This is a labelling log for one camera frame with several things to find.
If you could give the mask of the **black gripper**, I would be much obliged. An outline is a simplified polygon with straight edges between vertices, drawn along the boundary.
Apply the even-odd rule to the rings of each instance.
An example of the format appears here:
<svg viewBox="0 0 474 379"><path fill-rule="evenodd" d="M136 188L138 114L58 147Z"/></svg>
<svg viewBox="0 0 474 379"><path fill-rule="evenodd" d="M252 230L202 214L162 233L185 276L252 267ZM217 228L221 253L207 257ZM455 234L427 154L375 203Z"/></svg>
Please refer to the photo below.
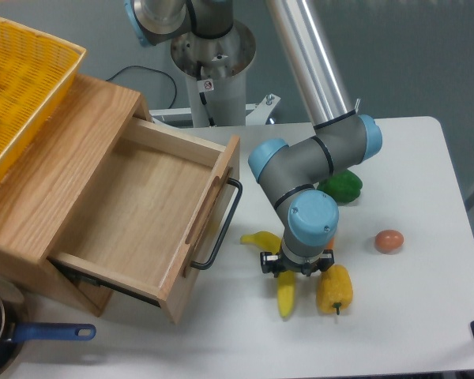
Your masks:
<svg viewBox="0 0 474 379"><path fill-rule="evenodd" d="M284 272L299 272L304 276L311 276L315 272L326 272L334 264L332 250L324 250L319 257L312 261L302 258L299 263L289 259L281 250L279 253L260 252L260 266L264 274L279 276Z"/></svg>

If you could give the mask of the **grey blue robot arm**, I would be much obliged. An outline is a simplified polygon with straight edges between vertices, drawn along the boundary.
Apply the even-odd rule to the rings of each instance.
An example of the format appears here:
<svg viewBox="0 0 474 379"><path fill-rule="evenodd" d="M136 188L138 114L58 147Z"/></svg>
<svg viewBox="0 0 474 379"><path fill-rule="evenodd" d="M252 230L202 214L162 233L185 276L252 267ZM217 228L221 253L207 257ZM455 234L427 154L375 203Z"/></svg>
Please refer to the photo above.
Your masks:
<svg viewBox="0 0 474 379"><path fill-rule="evenodd" d="M284 226L278 253L262 253L261 269L309 276L333 264L327 246L339 220L335 200L315 185L376 155L382 133L348 97L313 2L270 1L267 7L314 133L294 145L269 139L249 155L254 178ZM194 126L244 124L245 74L256 43L234 18L232 2L127 1L125 11L142 45L171 44Z"/></svg>

